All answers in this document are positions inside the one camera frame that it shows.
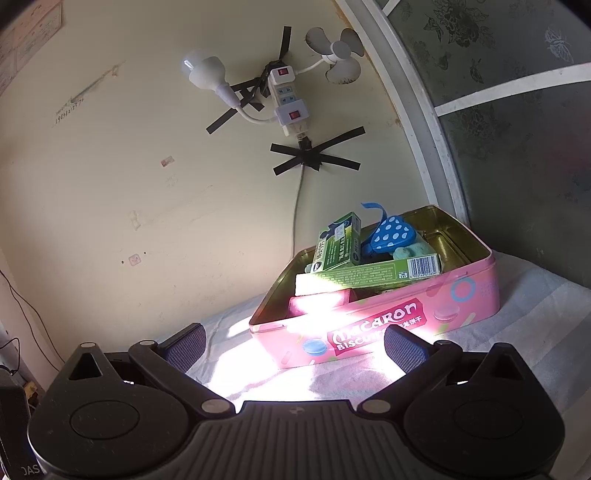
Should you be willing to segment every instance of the wall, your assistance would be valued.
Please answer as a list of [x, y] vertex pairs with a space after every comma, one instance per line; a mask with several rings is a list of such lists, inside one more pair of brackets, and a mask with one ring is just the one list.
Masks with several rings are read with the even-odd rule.
[[[268, 289], [290, 257], [299, 177], [274, 176], [287, 157], [269, 146], [296, 142], [238, 116], [208, 135], [225, 106], [180, 64], [201, 46], [224, 61], [229, 82], [252, 78], [291, 25], [286, 60], [307, 66], [317, 57], [306, 31], [321, 25], [336, 39], [345, 26], [333, 4], [64, 0], [63, 25], [0, 98], [0, 244], [62, 356], [84, 340], [117, 350], [167, 336]], [[400, 121], [361, 63], [348, 86], [321, 71], [298, 78], [313, 142], [361, 125], [367, 134], [327, 151], [360, 161], [360, 172], [306, 172], [297, 249], [352, 209], [375, 221], [361, 201], [391, 212], [426, 202]], [[118, 74], [56, 124], [56, 112], [116, 64]], [[163, 168], [169, 155], [175, 162]]]

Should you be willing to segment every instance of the light green plush toy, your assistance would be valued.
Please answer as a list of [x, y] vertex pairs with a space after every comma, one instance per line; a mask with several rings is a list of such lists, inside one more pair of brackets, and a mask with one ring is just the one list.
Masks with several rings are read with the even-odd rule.
[[407, 247], [398, 247], [392, 252], [394, 260], [404, 260], [406, 258], [423, 257], [425, 255], [436, 254], [437, 252], [429, 245], [417, 232], [417, 237], [413, 244]]

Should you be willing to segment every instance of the pink tin box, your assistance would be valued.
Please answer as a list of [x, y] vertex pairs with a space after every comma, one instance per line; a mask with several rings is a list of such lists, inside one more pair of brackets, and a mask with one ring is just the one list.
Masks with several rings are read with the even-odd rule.
[[[427, 341], [479, 322], [499, 310], [495, 259], [474, 233], [436, 206], [402, 215], [437, 251], [443, 273], [396, 290], [357, 290], [358, 301], [294, 318], [288, 304], [296, 274], [303, 273], [314, 248], [301, 251], [281, 273], [250, 320], [252, 336], [279, 368], [361, 355], [383, 348], [388, 325], [401, 325]], [[363, 229], [365, 235], [372, 227]]]

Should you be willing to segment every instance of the blue ribbon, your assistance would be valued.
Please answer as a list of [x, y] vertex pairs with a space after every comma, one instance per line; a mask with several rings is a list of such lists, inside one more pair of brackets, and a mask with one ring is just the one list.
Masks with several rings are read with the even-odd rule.
[[388, 218], [388, 214], [386, 213], [386, 209], [382, 207], [379, 203], [375, 202], [361, 202], [363, 208], [371, 209], [371, 208], [379, 208], [382, 210], [382, 219], [379, 221], [378, 226], [374, 229], [373, 232], [361, 243], [361, 255], [363, 257], [371, 257], [374, 254], [374, 251], [371, 248], [371, 239], [374, 236], [375, 231], [378, 229], [379, 225]]

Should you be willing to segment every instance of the light bulb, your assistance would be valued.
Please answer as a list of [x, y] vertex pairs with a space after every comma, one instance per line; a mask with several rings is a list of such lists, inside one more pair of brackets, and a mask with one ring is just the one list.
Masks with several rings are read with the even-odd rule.
[[240, 105], [240, 99], [226, 82], [226, 67], [219, 58], [207, 56], [199, 50], [193, 50], [185, 56], [182, 69], [195, 86], [205, 90], [213, 90], [232, 108]]

